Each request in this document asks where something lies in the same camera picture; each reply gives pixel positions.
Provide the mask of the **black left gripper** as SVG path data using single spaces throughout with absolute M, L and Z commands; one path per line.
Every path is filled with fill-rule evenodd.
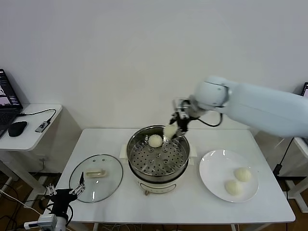
M 78 186 L 72 189 L 55 189 L 53 184 L 46 187 L 47 193 L 53 202 L 51 213 L 57 217 L 68 218 L 69 204 L 77 199 L 85 190 L 84 172 L 81 173 Z

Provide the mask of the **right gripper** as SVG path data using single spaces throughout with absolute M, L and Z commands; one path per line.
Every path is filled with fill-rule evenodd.
M 190 108 L 191 107 L 189 105 L 184 105 L 184 106 L 178 105 L 177 111 L 171 115 L 169 124 L 178 125 L 178 129 L 181 135 L 184 135 L 188 131 L 188 124 L 192 120 L 189 114 Z

